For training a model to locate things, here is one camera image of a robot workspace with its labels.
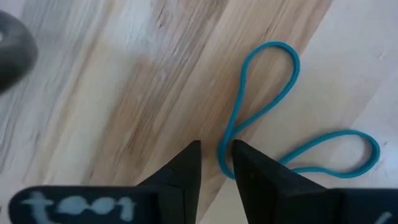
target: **wooden floor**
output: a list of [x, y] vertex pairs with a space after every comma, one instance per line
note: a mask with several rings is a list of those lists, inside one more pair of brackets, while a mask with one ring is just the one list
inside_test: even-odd
[[[367, 174], [327, 187], [398, 187], [398, 15], [395, 0], [2, 0], [32, 31], [40, 57], [0, 97], [0, 223], [9, 198], [37, 184], [135, 185], [202, 140], [201, 223], [245, 223], [216, 147], [245, 56], [270, 40], [300, 54], [288, 97], [238, 136], [271, 157], [353, 128], [382, 156]], [[242, 121], [285, 85], [291, 61], [266, 50], [251, 65]], [[356, 138], [314, 148], [292, 165], [349, 169]]]

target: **blue rope loop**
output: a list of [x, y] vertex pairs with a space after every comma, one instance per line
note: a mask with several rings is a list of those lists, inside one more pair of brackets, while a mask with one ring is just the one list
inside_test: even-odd
[[[268, 48], [268, 47], [277, 47], [285, 52], [287, 52], [290, 57], [292, 58], [293, 61], [293, 74], [289, 80], [289, 82], [286, 84], [284, 89], [272, 100], [268, 105], [265, 105], [263, 109], [258, 111], [254, 116], [251, 118], [247, 119], [245, 122], [242, 124], [238, 125], [236, 128], [235, 122], [236, 118], [238, 117], [239, 110], [242, 105], [243, 101], [243, 95], [244, 95], [244, 89], [246, 87], [246, 77], [247, 77], [247, 72], [248, 68], [250, 65], [251, 60], [262, 50]], [[243, 129], [248, 127], [250, 124], [255, 122], [258, 118], [260, 118], [262, 115], [266, 114], [269, 110], [271, 110], [275, 105], [277, 105], [285, 96], [286, 94], [293, 88], [295, 82], [297, 81], [300, 73], [300, 59], [299, 55], [297, 52], [289, 45], [283, 43], [283, 42], [268, 42], [265, 44], [262, 44], [258, 46], [256, 49], [254, 49], [244, 60], [243, 66], [242, 66], [242, 71], [241, 71], [241, 83], [239, 86], [239, 91], [238, 91], [238, 97], [235, 102], [234, 109], [232, 111], [231, 117], [229, 119], [225, 134], [223, 136], [223, 140], [220, 142], [217, 150], [217, 159], [218, 159], [218, 165], [220, 166], [221, 171], [228, 176], [231, 179], [235, 179], [235, 176], [233, 172], [229, 169], [227, 163], [226, 163], [226, 151], [228, 148], [228, 142], [232, 140], [232, 138], [240, 133]], [[297, 156], [301, 155], [301, 153], [309, 150], [311, 147], [316, 146], [317, 144], [320, 144], [324, 141], [327, 141], [329, 139], [337, 138], [339, 136], [344, 136], [344, 135], [357, 135], [362, 137], [363, 139], [367, 140], [370, 145], [371, 145], [371, 155], [369, 159], [360, 167], [358, 167], [355, 170], [349, 171], [349, 172], [335, 172], [323, 167], [299, 167], [292, 169], [295, 172], [301, 173], [301, 172], [323, 172], [335, 177], [339, 178], [353, 178], [357, 177], [359, 175], [362, 175], [366, 173], [368, 170], [370, 170], [375, 163], [378, 161], [380, 157], [380, 146], [377, 143], [377, 141], [372, 138], [370, 135], [362, 133], [360, 131], [355, 131], [355, 130], [344, 130], [344, 131], [336, 131], [332, 132], [329, 134], [324, 134], [322, 136], [319, 136], [308, 143], [304, 144], [303, 146], [300, 146], [293, 150], [292, 152], [288, 153], [286, 156], [281, 158], [279, 162], [283, 165], [287, 164], [290, 162], [292, 159], [295, 159]]]

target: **teal cord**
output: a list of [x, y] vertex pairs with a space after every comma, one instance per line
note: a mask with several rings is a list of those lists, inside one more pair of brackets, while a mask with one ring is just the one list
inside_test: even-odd
[[[272, 102], [270, 102], [268, 105], [265, 105], [263, 109], [261, 109], [259, 112], [257, 112], [254, 116], [251, 118], [247, 119], [245, 122], [234, 128], [236, 118], [239, 113], [239, 109], [241, 108], [242, 101], [243, 101], [243, 95], [244, 95], [244, 89], [246, 86], [246, 76], [248, 72], [248, 68], [250, 65], [250, 61], [262, 50], [268, 48], [268, 47], [277, 47], [280, 48], [284, 51], [286, 51], [292, 58], [293, 61], [293, 74], [289, 80], [289, 82], [286, 84], [285, 88], [279, 93]], [[232, 140], [232, 138], [240, 133], [243, 129], [248, 127], [251, 123], [255, 122], [258, 118], [260, 118], [262, 115], [267, 113], [269, 110], [271, 110], [276, 104], [278, 104], [285, 96], [286, 94], [292, 89], [294, 86], [295, 82], [297, 81], [297, 78], [299, 77], [300, 73], [300, 59], [299, 55], [297, 52], [289, 45], [283, 43], [283, 42], [268, 42], [265, 44], [262, 44], [258, 46], [256, 49], [254, 49], [245, 59], [243, 66], [242, 66], [242, 71], [241, 71], [241, 84], [239, 86], [239, 91], [238, 91], [238, 97], [235, 102], [234, 109], [231, 114], [231, 118], [229, 119], [228, 126], [226, 128], [223, 140], [220, 142], [220, 145], [218, 146], [217, 150], [217, 159], [218, 159], [218, 165], [220, 166], [221, 171], [228, 176], [231, 179], [235, 179], [233, 172], [228, 168], [228, 165], [226, 163], [226, 151], [228, 147], [228, 142]], [[323, 167], [299, 167], [292, 169], [295, 172], [301, 173], [301, 172], [323, 172], [335, 177], [339, 178], [352, 178], [352, 177], [357, 177], [359, 175], [362, 175], [366, 173], [368, 170], [370, 170], [375, 163], [378, 161], [379, 156], [380, 156], [380, 146], [377, 143], [377, 141], [372, 138], [371, 136], [362, 133], [360, 131], [355, 131], [355, 130], [344, 130], [344, 131], [336, 131], [332, 132], [329, 134], [324, 134], [322, 136], [319, 136], [308, 143], [296, 148], [293, 150], [291, 153], [288, 153], [285, 155], [283, 158], [279, 159], [279, 162], [283, 165], [286, 165], [288, 162], [290, 162], [292, 159], [295, 159], [297, 156], [299, 156], [301, 153], [309, 150], [311, 147], [316, 146], [317, 144], [320, 144], [324, 141], [327, 141], [329, 139], [333, 139], [339, 136], [344, 136], [344, 135], [357, 135], [362, 137], [363, 139], [369, 141], [372, 149], [371, 149], [371, 155], [369, 159], [360, 167], [358, 167], [355, 170], [349, 171], [349, 172], [335, 172]]]

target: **elastic band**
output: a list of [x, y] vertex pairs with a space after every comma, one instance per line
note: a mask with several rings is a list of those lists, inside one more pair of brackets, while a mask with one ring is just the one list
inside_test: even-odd
[[[247, 71], [249, 68], [250, 61], [258, 54], [260, 51], [264, 50], [265, 48], [268, 47], [278, 47], [284, 51], [286, 51], [290, 57], [292, 58], [293, 61], [293, 74], [289, 80], [289, 82], [286, 84], [285, 88], [279, 93], [274, 100], [272, 100], [268, 105], [265, 105], [263, 109], [261, 109], [259, 112], [257, 112], [254, 116], [251, 118], [247, 119], [245, 122], [234, 128], [236, 118], [239, 113], [239, 109], [242, 105], [243, 101], [243, 95], [244, 95], [244, 89], [246, 86], [246, 75]], [[232, 138], [241, 132], [244, 128], [248, 127], [251, 123], [255, 122], [258, 118], [260, 118], [262, 115], [267, 113], [269, 110], [271, 110], [276, 104], [278, 104], [285, 96], [286, 94], [292, 89], [294, 86], [295, 82], [297, 81], [297, 78], [299, 77], [300, 73], [300, 59], [299, 55], [297, 52], [289, 45], [283, 43], [283, 42], [268, 42], [265, 44], [262, 44], [258, 46], [256, 49], [254, 49], [245, 59], [243, 66], [242, 66], [242, 72], [241, 72], [241, 83], [239, 86], [239, 92], [238, 92], [238, 97], [235, 102], [234, 109], [231, 114], [231, 118], [229, 119], [228, 126], [226, 128], [223, 140], [220, 142], [220, 145], [218, 146], [217, 150], [217, 158], [218, 158], [218, 164], [220, 166], [221, 171], [228, 176], [231, 179], [234, 178], [234, 174], [230, 169], [228, 168], [228, 165], [226, 163], [226, 151], [228, 147], [228, 142], [232, 140]], [[377, 160], [379, 159], [380, 156], [380, 146], [377, 143], [377, 141], [372, 138], [371, 136], [362, 133], [360, 131], [354, 131], [354, 130], [345, 130], [345, 131], [336, 131], [333, 133], [325, 134], [322, 136], [319, 136], [310, 142], [304, 144], [303, 146], [300, 146], [293, 150], [291, 153], [288, 153], [286, 156], [281, 158], [279, 162], [283, 165], [291, 161], [292, 159], [296, 158], [299, 156], [301, 153], [307, 151], [311, 147], [320, 144], [323, 141], [336, 138], [338, 136], [343, 136], [343, 135], [358, 135], [365, 140], [369, 141], [369, 143], [372, 146], [371, 150], [371, 155], [369, 159], [359, 168], [352, 170], [350, 172], [345, 172], [345, 173], [340, 173], [340, 172], [335, 172], [323, 167], [301, 167], [301, 168], [295, 168], [293, 171], [295, 172], [324, 172], [326, 174], [339, 177], [339, 178], [352, 178], [352, 177], [357, 177], [359, 175], [364, 174], [367, 172], [369, 169], [371, 169]]]

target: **wood grain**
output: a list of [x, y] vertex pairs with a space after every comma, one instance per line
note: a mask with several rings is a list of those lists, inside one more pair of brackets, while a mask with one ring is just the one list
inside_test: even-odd
[[[329, 10], [330, 4], [0, 2], [0, 9], [27, 24], [40, 49], [29, 77], [0, 96], [0, 207], [35, 184], [137, 184], [200, 139], [198, 219], [206, 214], [203, 223], [244, 222], [239, 196], [219, 172], [215, 151], [235, 101], [241, 64], [255, 46], [270, 40], [303, 53], [303, 71], [282, 104], [238, 137], [277, 157], [317, 133], [362, 129], [386, 142], [374, 171], [348, 183], [307, 176], [326, 186], [396, 186], [396, 99], [386, 99], [397, 81], [392, 41], [398, 32], [391, 23], [396, 3], [335, 0]], [[289, 78], [290, 63], [277, 49], [255, 58], [239, 121], [273, 99]], [[292, 165], [316, 161], [349, 167], [361, 157], [361, 146], [339, 139]], [[350, 156], [340, 159], [347, 147], [353, 149]], [[0, 222], [8, 222], [6, 209]]]

